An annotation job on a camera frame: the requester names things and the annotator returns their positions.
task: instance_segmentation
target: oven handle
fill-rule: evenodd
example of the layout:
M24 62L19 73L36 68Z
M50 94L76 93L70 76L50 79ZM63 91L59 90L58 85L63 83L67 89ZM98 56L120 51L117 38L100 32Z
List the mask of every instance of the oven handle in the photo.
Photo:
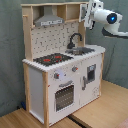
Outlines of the oven handle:
M85 90L85 88L86 88L86 78L85 78L85 76L83 76L83 80L84 80L84 87L82 87L82 90Z
M66 84L60 84L59 87L66 87L68 85L70 85L73 81L70 80L69 82L67 82Z

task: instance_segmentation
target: gray curtain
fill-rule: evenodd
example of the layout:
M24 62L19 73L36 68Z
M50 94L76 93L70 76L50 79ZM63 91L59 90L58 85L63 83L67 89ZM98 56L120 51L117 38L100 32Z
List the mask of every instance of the gray curtain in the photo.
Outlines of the gray curtain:
M16 110L21 101L25 102L22 65L25 53L20 4L74 1L84 0L0 0L0 116ZM124 15L120 31L128 31L128 1L104 0L104 3L106 9L115 9ZM106 48L103 79L128 88L128 41L103 37L102 27L96 23L92 31L87 29L86 43Z

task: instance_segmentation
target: wooden toy kitchen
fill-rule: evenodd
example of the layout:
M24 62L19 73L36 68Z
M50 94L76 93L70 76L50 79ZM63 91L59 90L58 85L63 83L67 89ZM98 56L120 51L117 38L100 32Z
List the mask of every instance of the wooden toy kitchen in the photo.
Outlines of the wooden toy kitchen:
M26 108L45 128L101 95L105 49L85 45L82 3L22 5Z

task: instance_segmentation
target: stovetop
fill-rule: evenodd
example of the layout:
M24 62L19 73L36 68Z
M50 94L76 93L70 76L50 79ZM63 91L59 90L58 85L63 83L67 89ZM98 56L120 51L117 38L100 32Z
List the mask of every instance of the stovetop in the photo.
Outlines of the stovetop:
M63 55L61 53L54 53L40 58L36 58L33 61L48 67L50 65L58 64L71 59L73 59L73 57Z

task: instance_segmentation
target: wooden table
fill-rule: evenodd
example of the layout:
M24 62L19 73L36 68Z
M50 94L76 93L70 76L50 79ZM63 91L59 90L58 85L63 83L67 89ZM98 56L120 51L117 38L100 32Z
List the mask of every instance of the wooden table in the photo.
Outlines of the wooden table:
M102 95L71 115L87 128L115 128L128 118L128 89L102 81Z
M0 128L44 128L44 126L23 109L0 118ZM50 128L81 128L69 118L64 118Z

